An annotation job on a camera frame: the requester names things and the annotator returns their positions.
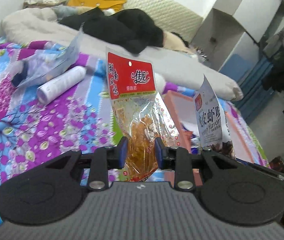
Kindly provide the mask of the black clothing pile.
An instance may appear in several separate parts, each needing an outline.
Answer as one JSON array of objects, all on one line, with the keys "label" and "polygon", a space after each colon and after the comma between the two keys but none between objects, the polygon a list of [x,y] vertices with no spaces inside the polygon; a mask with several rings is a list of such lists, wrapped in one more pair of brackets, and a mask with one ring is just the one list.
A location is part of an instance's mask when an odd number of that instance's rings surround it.
[{"label": "black clothing pile", "polygon": [[72,29],[125,48],[138,55],[146,47],[163,47],[163,30],[140,9],[126,9],[106,16],[98,7],[58,21]]}]

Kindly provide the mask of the beige quilted headboard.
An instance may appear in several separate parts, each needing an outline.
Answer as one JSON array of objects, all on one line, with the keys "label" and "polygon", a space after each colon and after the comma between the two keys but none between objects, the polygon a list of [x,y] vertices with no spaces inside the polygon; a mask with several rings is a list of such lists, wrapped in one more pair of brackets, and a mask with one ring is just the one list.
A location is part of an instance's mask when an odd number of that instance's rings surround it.
[{"label": "beige quilted headboard", "polygon": [[187,42],[203,22],[201,16],[174,0],[127,0],[123,9],[144,11],[158,27],[179,34]]}]

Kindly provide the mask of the white spray can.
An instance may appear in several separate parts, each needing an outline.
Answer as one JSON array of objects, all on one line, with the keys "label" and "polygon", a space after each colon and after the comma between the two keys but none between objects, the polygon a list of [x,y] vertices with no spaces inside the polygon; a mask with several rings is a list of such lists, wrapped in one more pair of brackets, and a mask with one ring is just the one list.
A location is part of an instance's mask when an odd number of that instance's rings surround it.
[{"label": "white spray can", "polygon": [[44,105],[51,103],[64,92],[81,82],[86,75],[86,68],[75,66],[65,73],[44,83],[37,89],[38,101]]}]

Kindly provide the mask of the red label spicy strips packet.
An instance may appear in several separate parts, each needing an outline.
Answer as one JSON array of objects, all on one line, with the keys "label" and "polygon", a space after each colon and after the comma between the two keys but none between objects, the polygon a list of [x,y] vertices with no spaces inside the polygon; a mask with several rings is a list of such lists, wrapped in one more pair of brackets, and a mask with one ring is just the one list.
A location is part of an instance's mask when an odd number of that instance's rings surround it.
[{"label": "red label spicy strips packet", "polygon": [[158,168],[154,142],[180,146],[179,131],[156,89],[153,66],[115,50],[106,50],[106,73],[112,109],[128,138],[125,167],[130,181],[146,180]]}]

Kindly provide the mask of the blue curtain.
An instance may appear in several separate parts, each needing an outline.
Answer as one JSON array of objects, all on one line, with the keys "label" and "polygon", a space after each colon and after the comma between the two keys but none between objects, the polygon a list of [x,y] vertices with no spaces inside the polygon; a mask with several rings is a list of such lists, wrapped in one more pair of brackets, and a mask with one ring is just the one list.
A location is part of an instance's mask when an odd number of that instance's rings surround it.
[{"label": "blue curtain", "polygon": [[237,81],[243,93],[243,98],[232,103],[240,111],[243,119],[250,124],[263,110],[273,95],[270,88],[264,90],[262,79],[266,77],[273,64],[262,56],[256,64],[233,54],[224,64],[220,72]]}]

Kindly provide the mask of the grey white cabinet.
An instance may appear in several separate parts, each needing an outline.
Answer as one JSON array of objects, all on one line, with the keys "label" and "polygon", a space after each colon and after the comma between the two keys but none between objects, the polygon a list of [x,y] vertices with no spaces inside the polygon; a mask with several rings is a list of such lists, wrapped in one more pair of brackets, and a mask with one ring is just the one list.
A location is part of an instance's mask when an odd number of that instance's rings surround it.
[{"label": "grey white cabinet", "polygon": [[259,42],[282,0],[216,0],[192,44],[205,64],[238,81],[259,61]]}]

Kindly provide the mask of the white blue plush toy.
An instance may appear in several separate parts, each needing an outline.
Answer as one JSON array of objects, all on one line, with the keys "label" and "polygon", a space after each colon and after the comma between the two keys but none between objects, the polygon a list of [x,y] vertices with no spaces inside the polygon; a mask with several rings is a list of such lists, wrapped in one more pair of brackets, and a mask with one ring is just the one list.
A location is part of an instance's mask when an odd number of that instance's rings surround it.
[{"label": "white blue plush toy", "polygon": [[155,81],[155,88],[156,91],[160,94],[163,94],[163,91],[165,90],[166,81],[164,77],[158,73],[154,73],[154,81]]}]

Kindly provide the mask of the pink cardboard box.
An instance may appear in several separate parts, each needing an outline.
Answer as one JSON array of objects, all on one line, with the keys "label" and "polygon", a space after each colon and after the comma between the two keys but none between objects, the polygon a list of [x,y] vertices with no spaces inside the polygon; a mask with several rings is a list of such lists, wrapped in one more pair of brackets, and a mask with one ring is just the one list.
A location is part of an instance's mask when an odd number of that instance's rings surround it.
[{"label": "pink cardboard box", "polygon": [[[180,146],[191,152],[191,132],[197,133],[195,106],[192,98],[169,90],[163,96],[163,101],[181,136]],[[225,111],[225,117],[236,158],[253,163],[254,158],[244,138],[240,135],[240,130],[236,127],[236,120],[230,110]]]}]

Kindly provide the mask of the white shrimp flavour packet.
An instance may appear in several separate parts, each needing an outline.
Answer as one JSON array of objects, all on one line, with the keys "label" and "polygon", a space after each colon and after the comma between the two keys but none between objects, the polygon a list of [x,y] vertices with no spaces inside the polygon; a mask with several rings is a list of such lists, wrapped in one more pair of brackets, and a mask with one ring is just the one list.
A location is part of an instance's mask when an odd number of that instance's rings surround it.
[{"label": "white shrimp flavour packet", "polygon": [[206,77],[193,101],[201,148],[234,159],[235,151],[224,109]]}]

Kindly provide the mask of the yellow pillow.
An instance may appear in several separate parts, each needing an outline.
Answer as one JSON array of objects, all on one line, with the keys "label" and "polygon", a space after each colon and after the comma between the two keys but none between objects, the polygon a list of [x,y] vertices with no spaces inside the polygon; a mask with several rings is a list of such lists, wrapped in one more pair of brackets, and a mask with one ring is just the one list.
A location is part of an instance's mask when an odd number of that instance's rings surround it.
[{"label": "yellow pillow", "polygon": [[127,0],[69,0],[71,7],[99,7],[100,9],[113,9],[118,12],[123,9]]}]

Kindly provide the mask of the floral purple bed sheet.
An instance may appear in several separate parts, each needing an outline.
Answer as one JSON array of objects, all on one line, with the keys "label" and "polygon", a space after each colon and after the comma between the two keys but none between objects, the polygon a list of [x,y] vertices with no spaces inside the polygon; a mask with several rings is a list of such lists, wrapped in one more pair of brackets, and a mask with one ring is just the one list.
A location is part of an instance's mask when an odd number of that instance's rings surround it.
[{"label": "floral purple bed sheet", "polygon": [[37,100],[37,87],[13,86],[13,68],[24,59],[63,52],[62,46],[48,41],[20,45],[0,38],[0,185],[73,147],[90,153],[122,137],[102,59],[81,53],[76,65],[86,67],[85,79],[49,105]]}]

